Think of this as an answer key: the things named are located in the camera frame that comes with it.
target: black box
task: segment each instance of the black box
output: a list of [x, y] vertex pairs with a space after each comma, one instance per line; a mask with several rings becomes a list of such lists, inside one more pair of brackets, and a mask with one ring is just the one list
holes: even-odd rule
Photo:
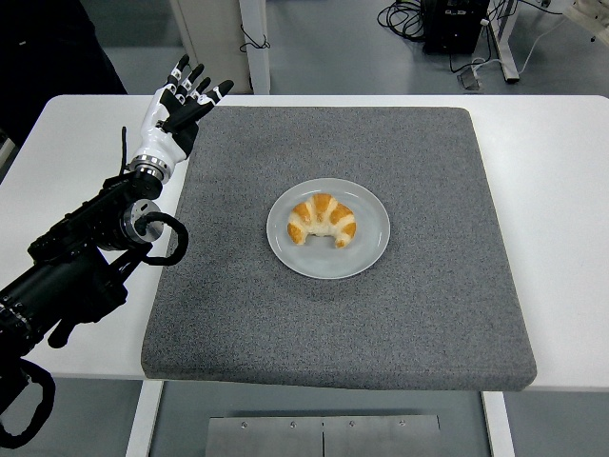
[[471, 54], [490, 0], [421, 0], [426, 53]]

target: bread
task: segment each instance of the bread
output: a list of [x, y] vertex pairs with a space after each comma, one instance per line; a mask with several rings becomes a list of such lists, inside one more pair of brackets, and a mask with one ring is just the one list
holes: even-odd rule
[[294, 243], [303, 245], [309, 234], [333, 236], [334, 245], [344, 248], [355, 236], [355, 215], [328, 193], [316, 193], [299, 203], [287, 219], [287, 233]]

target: white table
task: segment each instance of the white table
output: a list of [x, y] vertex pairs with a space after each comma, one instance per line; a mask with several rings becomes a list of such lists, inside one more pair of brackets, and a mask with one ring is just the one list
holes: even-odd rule
[[[121, 127], [139, 145], [147, 96], [49, 102], [0, 185], [0, 284], [31, 267], [29, 244], [120, 166]], [[229, 96], [228, 106], [468, 109], [538, 363], [530, 389], [609, 390], [609, 101], [594, 96]], [[187, 163], [157, 203], [174, 214]], [[168, 230], [154, 253], [167, 249]], [[140, 266], [128, 302], [29, 358], [64, 377], [143, 379], [140, 349], [161, 269]]]

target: round plate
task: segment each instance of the round plate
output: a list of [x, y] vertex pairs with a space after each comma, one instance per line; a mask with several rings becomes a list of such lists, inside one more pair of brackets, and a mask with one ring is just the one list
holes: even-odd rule
[[[318, 192], [332, 194], [355, 214], [357, 230], [346, 248], [335, 248], [331, 236], [314, 235], [297, 246], [287, 234], [289, 213]], [[379, 260], [389, 242], [389, 216], [379, 199], [358, 184], [343, 179], [314, 179], [279, 197], [268, 214], [266, 236], [275, 255], [294, 271], [316, 279], [341, 279], [358, 274]]]

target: gray mat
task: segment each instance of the gray mat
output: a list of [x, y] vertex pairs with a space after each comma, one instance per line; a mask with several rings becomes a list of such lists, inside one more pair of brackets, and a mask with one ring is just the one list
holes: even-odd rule
[[[384, 204], [391, 238], [351, 278], [275, 257], [273, 203], [314, 178]], [[190, 246], [148, 322], [149, 378], [368, 389], [517, 390], [536, 375], [467, 111], [215, 109], [177, 217]]]

